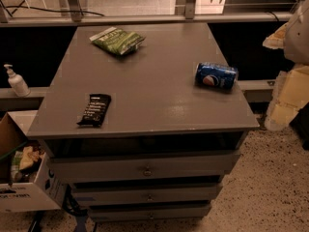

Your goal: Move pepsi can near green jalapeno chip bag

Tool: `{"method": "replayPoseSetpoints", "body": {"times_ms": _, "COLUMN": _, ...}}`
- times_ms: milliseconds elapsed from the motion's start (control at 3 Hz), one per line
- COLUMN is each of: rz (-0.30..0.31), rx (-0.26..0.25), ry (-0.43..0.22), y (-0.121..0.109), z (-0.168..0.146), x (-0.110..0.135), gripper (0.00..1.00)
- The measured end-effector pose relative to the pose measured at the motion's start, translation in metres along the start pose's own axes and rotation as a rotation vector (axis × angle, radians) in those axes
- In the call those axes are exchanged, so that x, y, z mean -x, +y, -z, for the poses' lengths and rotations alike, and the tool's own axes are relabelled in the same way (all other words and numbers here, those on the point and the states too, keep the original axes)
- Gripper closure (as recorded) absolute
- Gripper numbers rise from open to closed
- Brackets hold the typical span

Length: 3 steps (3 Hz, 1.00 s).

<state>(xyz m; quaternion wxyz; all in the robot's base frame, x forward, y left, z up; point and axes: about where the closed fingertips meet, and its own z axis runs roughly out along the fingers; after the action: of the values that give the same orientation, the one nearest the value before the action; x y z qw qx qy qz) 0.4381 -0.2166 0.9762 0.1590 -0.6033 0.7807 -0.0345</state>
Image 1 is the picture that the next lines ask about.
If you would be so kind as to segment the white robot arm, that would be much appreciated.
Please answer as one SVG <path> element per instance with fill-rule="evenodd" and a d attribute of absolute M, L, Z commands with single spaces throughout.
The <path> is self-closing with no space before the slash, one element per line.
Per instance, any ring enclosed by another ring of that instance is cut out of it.
<path fill-rule="evenodd" d="M 289 21 L 266 37 L 263 46 L 282 49 L 294 64 L 276 77 L 267 109 L 265 127 L 280 131 L 309 102 L 309 0 L 301 2 Z"/>

